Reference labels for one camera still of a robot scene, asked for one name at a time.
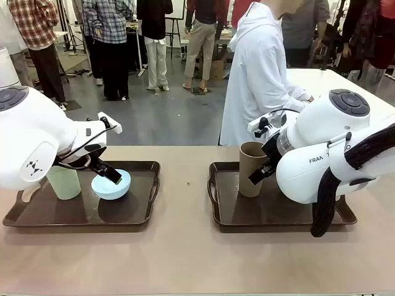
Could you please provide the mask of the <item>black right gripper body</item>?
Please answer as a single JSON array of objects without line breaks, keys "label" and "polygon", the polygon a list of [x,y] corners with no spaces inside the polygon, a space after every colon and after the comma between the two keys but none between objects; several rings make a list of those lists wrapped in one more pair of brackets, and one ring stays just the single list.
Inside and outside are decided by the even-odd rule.
[{"label": "black right gripper body", "polygon": [[277,148],[277,139],[280,135],[280,132],[276,132],[272,135],[267,142],[262,146],[262,151],[268,158],[268,164],[271,167],[276,167],[278,162],[280,161],[280,152]]}]

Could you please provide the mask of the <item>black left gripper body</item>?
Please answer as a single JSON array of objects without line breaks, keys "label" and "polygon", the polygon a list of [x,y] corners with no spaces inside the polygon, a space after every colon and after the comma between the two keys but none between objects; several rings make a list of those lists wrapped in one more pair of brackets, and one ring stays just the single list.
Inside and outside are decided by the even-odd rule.
[{"label": "black left gripper body", "polygon": [[55,157],[55,166],[70,170],[91,170],[95,173],[106,171],[106,164],[100,159],[106,146],[100,144],[88,144],[80,149],[75,149],[67,154]]}]

